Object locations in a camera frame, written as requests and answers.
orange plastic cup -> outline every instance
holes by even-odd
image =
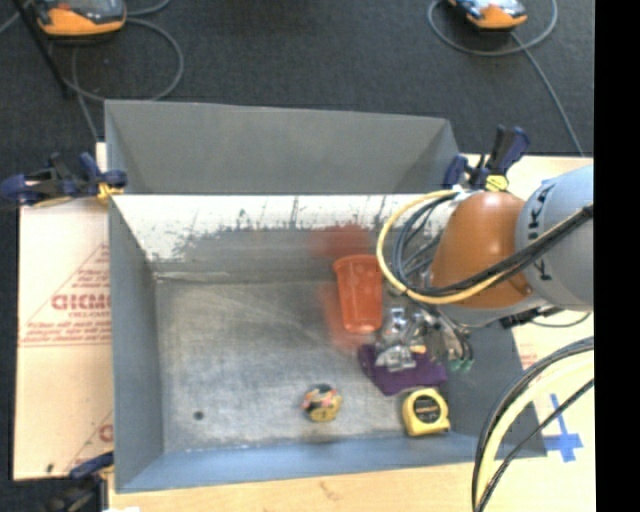
[[[375,256],[354,254],[337,259],[342,323],[346,331],[368,334],[382,326],[382,271]]]

toy ball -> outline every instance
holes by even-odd
[[[318,384],[305,393],[301,408],[311,421],[322,422],[335,419],[341,405],[342,396],[336,388]]]

yellow cable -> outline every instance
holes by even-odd
[[[478,494],[476,496],[476,503],[474,507],[477,507],[482,499],[487,485],[491,479],[489,476],[489,465],[491,465],[495,456],[498,453],[500,443],[504,439],[507,431],[511,428],[511,425],[520,415],[520,413],[532,402],[537,396],[547,392],[554,384],[560,379],[563,379],[569,375],[573,375],[583,370],[591,370],[593,374],[595,361],[593,357],[585,360],[581,360],[572,364],[563,365],[562,368],[557,369],[551,374],[543,376],[541,380],[535,382],[528,387],[510,406],[504,411],[500,420],[496,424],[491,437],[486,443],[485,451],[482,455],[482,459],[479,462],[478,470]]]
[[[389,269],[389,267],[387,266],[386,262],[384,261],[384,255],[383,255],[383,247],[384,247],[384,242],[385,239],[387,237],[387,234],[389,233],[389,231],[391,230],[393,224],[395,224],[395,222],[400,218],[400,216],[402,214],[404,214],[407,210],[410,210],[411,208],[413,208],[414,206],[423,203],[425,201],[429,201],[432,199],[438,199],[441,197],[453,197],[455,195],[457,195],[458,192],[453,191],[453,190],[438,190],[436,192],[431,192],[429,194],[420,196],[416,199],[413,199],[412,201],[409,201],[407,204],[405,204],[404,206],[402,206],[400,209],[398,209],[395,213],[393,213],[393,215],[391,215],[391,217],[389,217],[389,219],[387,220],[387,222],[385,222],[385,224],[382,226],[382,230],[380,231],[380,235],[378,235],[378,243],[376,245],[376,257],[378,259],[378,263],[380,265],[380,269],[382,270],[382,273],[384,274],[384,276],[387,278],[387,280],[391,283],[391,285],[396,288],[397,290],[399,290],[401,293],[406,294],[408,297],[418,301],[418,302],[425,302],[428,304],[450,304],[452,302],[458,302],[464,299],[467,299],[469,297],[471,297],[472,295],[475,295],[476,293],[484,290],[485,288],[488,288],[489,286],[491,286],[493,284],[494,281],[497,281],[498,279],[500,279],[507,271],[501,272],[499,274],[496,274],[494,276],[491,276],[490,278],[474,285],[471,286],[469,288],[466,288],[465,290],[459,292],[459,293],[455,293],[452,295],[448,295],[446,297],[435,297],[435,296],[431,296],[431,295],[422,295],[420,293],[414,292],[413,290],[410,290],[409,288],[407,288],[404,284],[402,284],[391,272],[391,270]]]

blue tape cross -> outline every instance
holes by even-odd
[[[558,408],[558,397],[555,393],[551,394],[551,403],[555,409]],[[569,434],[567,426],[564,422],[562,414],[558,416],[558,423],[560,425],[560,434],[554,436],[542,436],[545,447],[547,450],[558,450],[562,456],[563,462],[573,462],[576,460],[576,456],[573,452],[576,448],[582,448],[584,445],[580,441],[578,434]]]

gray bin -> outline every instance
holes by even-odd
[[[335,322],[332,262],[373,252],[392,211],[439,188],[456,154],[447,121],[108,101],[106,126],[108,165],[131,179],[109,211],[116,490],[473,460],[521,371],[510,332],[477,333],[476,364],[442,388],[452,430],[415,439],[402,396],[359,368],[354,343],[375,335]],[[344,226],[364,237],[332,245]],[[300,403],[325,381],[344,404],[316,424]],[[529,411],[518,428],[536,424]]]

